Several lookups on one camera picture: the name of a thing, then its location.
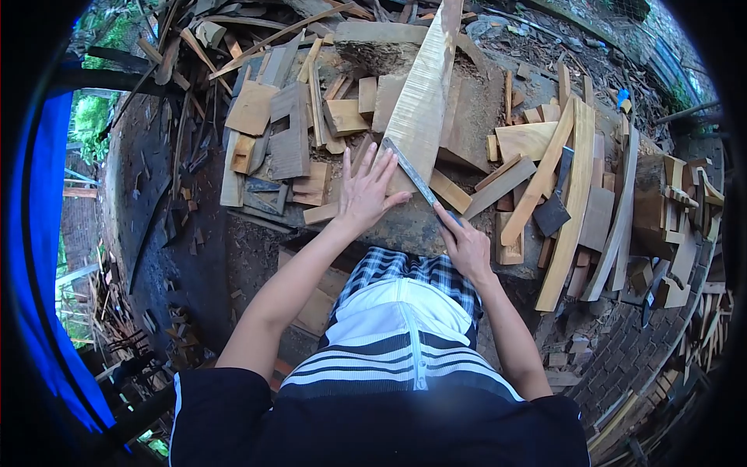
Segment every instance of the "forearm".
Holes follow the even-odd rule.
[[[495,350],[506,378],[525,399],[551,395],[534,339],[506,296],[498,277],[492,274],[475,282],[490,320]]]

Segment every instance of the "right hand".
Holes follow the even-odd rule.
[[[447,227],[438,226],[438,232],[456,270],[475,285],[495,277],[490,268],[488,236],[475,229],[464,217],[460,219],[460,226],[440,202],[433,203],[433,209]]]

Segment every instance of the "hand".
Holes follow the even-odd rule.
[[[454,267],[474,285],[496,277],[490,268],[490,239],[475,229],[464,217],[460,226],[444,209],[440,202],[433,209],[446,227],[438,226],[438,232],[446,243]]]
[[[386,196],[386,185],[397,169],[397,156],[387,149],[369,173],[375,155],[376,143],[372,143],[355,176],[350,173],[350,148],[345,148],[342,158],[343,189],[335,220],[351,229],[356,238],[373,227],[392,206],[412,198],[408,191]]]

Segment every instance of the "plaid shorts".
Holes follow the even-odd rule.
[[[446,255],[426,258],[412,256],[399,251],[379,247],[368,249],[366,256],[358,263],[340,296],[332,307],[329,325],[335,320],[337,308],[360,289],[384,279],[407,277],[431,284],[445,293],[471,316],[474,329],[483,317],[483,303],[472,282],[456,270]]]

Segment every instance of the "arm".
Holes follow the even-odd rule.
[[[374,143],[356,176],[351,177],[350,149],[345,149],[344,189],[338,215],[259,289],[220,354],[216,368],[245,368],[269,382],[280,335],[301,313],[332,261],[392,206],[412,197],[408,192],[385,196],[386,185],[397,168],[397,157],[387,151],[368,173],[375,154]]]
[[[440,203],[433,208],[447,227],[439,231],[451,262],[483,299],[506,378],[524,399],[552,395],[534,339],[490,268],[490,239],[466,219],[459,226]]]

